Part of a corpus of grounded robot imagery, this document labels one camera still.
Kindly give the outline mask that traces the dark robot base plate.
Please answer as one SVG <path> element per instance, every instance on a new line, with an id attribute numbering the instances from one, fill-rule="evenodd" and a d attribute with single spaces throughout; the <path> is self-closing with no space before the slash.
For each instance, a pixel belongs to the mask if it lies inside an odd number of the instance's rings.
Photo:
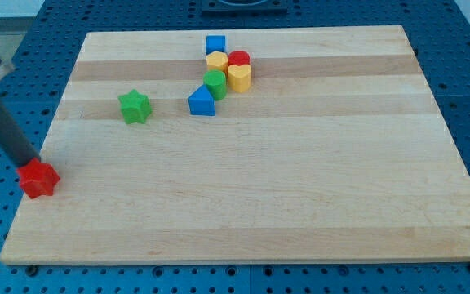
<path id="1" fill-rule="evenodd" d="M 221 16 L 251 13 L 286 13 L 289 0 L 200 0 L 201 13 Z"/>

